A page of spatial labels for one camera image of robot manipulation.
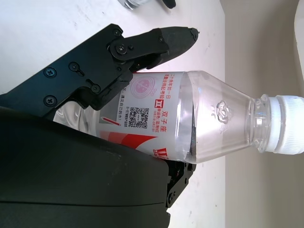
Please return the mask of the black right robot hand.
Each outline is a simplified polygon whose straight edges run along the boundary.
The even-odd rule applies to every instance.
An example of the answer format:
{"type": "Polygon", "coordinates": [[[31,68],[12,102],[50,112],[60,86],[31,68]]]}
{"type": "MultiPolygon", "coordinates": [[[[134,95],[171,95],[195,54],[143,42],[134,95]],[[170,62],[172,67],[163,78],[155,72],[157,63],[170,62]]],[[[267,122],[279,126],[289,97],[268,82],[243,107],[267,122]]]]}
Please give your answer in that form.
{"type": "Polygon", "coordinates": [[[124,38],[110,24],[0,97],[3,228],[166,228],[194,164],[54,122],[67,102],[103,108],[133,78],[189,50],[195,28],[124,38]]]}

